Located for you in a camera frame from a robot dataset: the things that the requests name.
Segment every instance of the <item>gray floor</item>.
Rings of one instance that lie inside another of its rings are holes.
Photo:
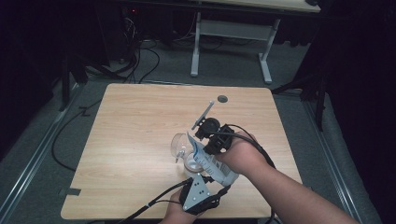
[[[152,42],[145,43],[147,47],[152,44]],[[176,82],[273,89],[293,79],[301,59],[308,49],[308,47],[291,48],[288,44],[274,45],[268,58],[273,76],[273,84],[269,86],[263,82],[257,54],[234,52],[233,48],[232,43],[225,43],[216,50],[203,49],[200,74],[198,77],[190,77],[191,46],[174,45],[169,48],[159,44],[152,50],[159,54],[160,64],[145,81],[158,84],[161,84],[160,82]],[[157,62],[156,56],[148,50],[142,50],[141,56],[141,63],[135,71],[137,80]],[[117,64],[114,63],[112,68],[115,69],[116,66]],[[64,121],[70,120],[80,112],[80,106],[88,106],[100,100],[106,86],[111,82],[114,80],[91,77],[76,101],[70,106]],[[59,116],[58,109],[61,106],[59,85],[54,89],[54,93],[53,99],[36,114],[19,141],[0,163],[1,202],[7,199],[46,131]],[[330,100],[327,98],[326,101],[323,117],[324,132],[318,133],[316,126],[312,124],[309,113],[310,104],[300,101],[298,91],[289,91],[274,97],[304,184],[337,206],[343,209],[346,207],[344,201],[348,199],[340,198],[343,195],[337,187],[332,172],[333,168],[327,160],[328,155],[323,151],[323,148],[328,148],[339,169],[339,174],[347,186],[349,192],[347,196],[352,199],[361,223],[381,223],[364,190],[353,161],[347,153],[347,147],[332,112]],[[65,164],[77,167],[98,106],[87,111],[90,114],[88,117],[79,116],[71,121],[57,139],[56,154]],[[72,178],[73,173],[59,166],[48,152],[13,210],[12,216],[9,217],[8,223],[86,223],[86,220],[63,220],[60,217],[64,196],[59,192],[70,186]]]

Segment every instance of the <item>black cable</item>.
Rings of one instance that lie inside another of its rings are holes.
[[[163,197],[165,194],[167,194],[168,192],[170,192],[173,189],[177,189],[179,187],[185,186],[189,183],[192,182],[192,178],[188,178],[187,180],[184,180],[176,185],[174,185],[173,187],[167,189],[166,191],[164,191],[163,193],[161,193],[159,196],[157,196],[155,199],[153,199],[151,202],[149,202],[148,204],[144,205],[143,207],[141,207],[139,210],[137,210],[135,213],[133,213],[132,215],[130,215],[129,217],[121,220],[120,222],[118,222],[117,224],[121,224],[121,223],[128,223],[129,221],[132,221],[134,218],[138,217],[140,214],[142,214],[144,211],[146,211],[147,209],[149,209],[152,205],[154,205],[155,203],[161,202],[159,201],[159,199],[161,197]]]
[[[124,32],[124,35],[126,37],[126,51],[125,51],[123,57],[130,58],[130,60],[126,66],[115,71],[115,73],[117,73],[117,74],[126,72],[136,65],[136,56],[134,54],[134,50],[138,49],[141,44],[140,41],[138,41],[138,39],[140,38],[140,34],[136,32],[136,27],[134,25],[133,20],[131,20],[128,17],[125,17],[124,21],[125,20],[127,20],[130,24],[129,24],[129,27],[126,28],[127,34],[125,34],[125,32]]]
[[[265,160],[268,162],[268,164],[270,166],[272,166],[273,168],[276,168],[274,162],[271,160],[271,158],[268,155],[268,153],[264,150],[264,148],[262,148],[262,146],[260,146],[260,144],[256,140],[250,139],[248,137],[245,137],[245,136],[237,134],[237,133],[216,133],[216,132],[206,132],[206,133],[220,134],[220,135],[229,135],[229,136],[232,136],[232,137],[242,138],[245,141],[249,142],[251,145],[253,145],[255,148],[257,148],[259,150],[259,152],[264,156]]]
[[[268,155],[268,153],[262,148],[262,146],[260,146],[260,144],[253,138],[253,136],[246,131],[245,129],[243,129],[242,127],[238,126],[238,125],[234,125],[234,124],[229,124],[228,126],[232,126],[232,127],[237,127],[239,129],[241,129],[242,131],[244,131],[250,138],[247,138],[243,135],[237,134],[237,133],[212,133],[212,132],[207,132],[207,133],[211,133],[211,134],[220,134],[220,135],[230,135],[232,137],[238,137],[238,138],[242,138],[245,141],[249,142],[251,145],[253,145],[255,148],[257,148],[259,150],[259,152],[264,156],[265,160],[268,162],[269,165],[271,165],[273,168],[275,167],[274,162],[271,160],[270,156]],[[270,218],[265,222],[265,224],[270,224],[273,220],[275,220],[277,222],[277,220],[275,219],[275,211],[274,209],[271,208],[271,216]]]
[[[174,40],[173,40],[174,42],[177,42],[178,40],[183,40],[183,39],[186,39],[186,38],[190,38],[190,37],[192,37],[192,36],[195,36],[195,35],[189,36],[189,34],[191,33],[191,31],[192,31],[192,29],[193,29],[193,27],[194,27],[194,24],[196,23],[196,22],[195,22],[196,18],[197,18],[197,12],[194,13],[194,17],[192,18],[192,22],[191,22],[191,26],[190,26],[189,31],[187,31],[187,33],[186,33],[185,35],[182,35],[181,38],[174,39]]]
[[[140,78],[138,84],[141,84],[142,81],[143,81],[143,79],[144,79],[145,77],[147,77],[152,71],[154,71],[154,70],[158,67],[158,64],[160,64],[160,55],[158,55],[158,53],[155,52],[155,51],[152,50],[152,49],[146,49],[146,50],[151,51],[152,53],[154,53],[154,54],[157,56],[158,61],[157,61],[157,63],[155,64],[155,66],[154,66],[149,72],[147,72],[145,75],[143,75],[143,76]]]
[[[139,64],[140,64],[140,51],[141,51],[141,49],[139,48],[137,51],[137,63],[134,66],[134,69],[132,69],[131,73],[125,78],[125,81],[123,83],[125,83],[128,80],[128,78],[129,78],[129,83],[131,83],[132,78],[134,78],[134,71],[137,69],[137,66],[139,66]]]
[[[157,41],[156,41],[155,39],[143,40],[142,43],[141,43],[140,45],[142,45],[143,42],[148,42],[148,41],[154,42],[154,45],[153,45],[153,46],[146,47],[146,48],[141,48],[141,49],[154,49],[155,47],[157,47],[158,43],[157,43]]]
[[[87,109],[90,109],[90,108],[93,107],[94,105],[99,104],[101,101],[102,101],[102,100],[99,100],[99,101],[93,103],[92,105],[90,105],[90,106],[84,108],[81,112],[78,112],[75,116],[73,116],[73,118],[71,118],[70,120],[68,120],[68,121],[64,124],[64,126],[59,130],[59,132],[56,133],[55,138],[53,139],[53,142],[52,142],[52,146],[51,146],[51,155],[52,155],[52,158],[56,161],[56,163],[58,163],[59,165],[61,165],[63,168],[65,168],[65,169],[67,169],[67,170],[69,170],[69,171],[72,171],[72,172],[75,172],[75,171],[76,171],[75,168],[72,168],[72,167],[70,167],[70,166],[68,166],[68,165],[63,164],[63,163],[62,163],[61,161],[59,161],[58,158],[56,157],[56,154],[55,154],[55,144],[56,144],[56,141],[58,140],[59,135],[62,133],[62,131],[64,130],[64,128],[65,128],[71,121],[73,121],[73,120],[74,120],[75,118],[77,118],[79,115],[83,114]]]
[[[77,58],[79,58],[83,63],[85,64],[89,64],[91,67],[93,67],[94,69],[98,70],[99,72],[103,73],[104,75],[114,78],[114,79],[125,79],[125,77],[121,77],[119,76],[117,73],[112,72],[110,70],[108,70],[107,68],[104,68],[102,65],[97,64],[93,61],[91,61],[88,58],[85,58],[81,55],[75,54]]]
[[[217,45],[217,46],[215,46],[214,48],[206,48],[206,47],[204,47],[202,44],[204,44],[204,43],[202,43],[202,44],[200,44],[200,48],[201,49],[206,49],[206,50],[215,50],[215,49],[218,49],[218,48],[220,48],[222,45],[223,45],[223,37],[213,37],[213,39],[218,39],[219,40],[219,44]]]
[[[85,71],[87,73],[90,73],[95,76],[108,76],[108,77],[115,78],[115,79],[123,79],[122,76],[119,76],[120,73],[126,72],[129,69],[136,67],[137,59],[136,59],[136,56],[134,55],[134,49],[139,49],[141,42],[135,41],[133,44],[129,43],[127,45],[128,45],[128,47],[127,47],[127,50],[126,50],[127,52],[125,53],[125,55],[126,55],[126,57],[129,57],[129,55],[131,54],[131,58],[130,58],[128,64],[125,65],[124,67],[113,72],[113,71],[110,71],[110,70],[104,68],[101,65],[89,63],[89,65],[91,65],[93,68],[95,68],[99,72],[92,71],[88,67],[85,67]]]
[[[192,37],[194,37],[194,35],[192,35],[192,36],[190,36],[188,38],[181,39],[181,40],[175,40],[173,43],[178,45],[178,46],[181,46],[181,47],[189,47],[189,46],[192,46],[194,44],[194,40],[190,40]],[[179,42],[188,42],[188,43],[187,44],[180,44]]]
[[[246,46],[246,45],[250,44],[251,42],[255,41],[253,39],[248,39],[248,40],[246,40],[245,43],[238,43],[237,41],[233,41],[233,40],[235,40],[235,38],[224,38],[224,42],[230,43],[230,44],[236,45],[236,46]]]
[[[159,200],[155,203],[178,203],[178,204],[181,204],[180,202],[175,202],[175,201],[171,201],[171,200]]]

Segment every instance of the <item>human arm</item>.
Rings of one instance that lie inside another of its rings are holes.
[[[271,167],[245,140],[234,138],[230,149],[217,159],[246,176],[285,223],[357,223],[311,189]]]
[[[174,203],[168,204],[165,217],[160,222],[161,224],[191,224],[201,215],[195,216],[183,210],[178,199],[180,197],[180,192],[181,190],[178,190],[176,193],[172,194],[170,201]]]

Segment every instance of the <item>human hand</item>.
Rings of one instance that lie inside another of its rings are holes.
[[[239,132],[237,134],[250,138],[245,132]],[[226,152],[216,155],[216,159],[224,162],[234,172],[241,175],[247,175],[259,166],[268,165],[264,156],[257,148],[238,137],[234,137],[230,148]]]
[[[178,200],[180,197],[181,189],[172,194],[170,201],[174,203],[169,203],[168,208],[166,209],[166,214],[163,220],[160,222],[161,224],[191,224],[198,218],[198,216],[187,213],[181,207],[180,201]]]

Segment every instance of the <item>wooden table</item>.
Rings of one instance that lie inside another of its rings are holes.
[[[219,95],[227,103],[217,102]],[[278,170],[301,183],[271,92],[265,88],[110,84],[84,148],[62,217],[128,217],[164,190],[186,179],[170,144],[214,100],[207,118],[237,124],[255,134]],[[209,184],[212,193],[221,185]],[[167,203],[157,203],[138,218],[162,218]],[[269,217],[270,207],[243,176],[202,218]]]

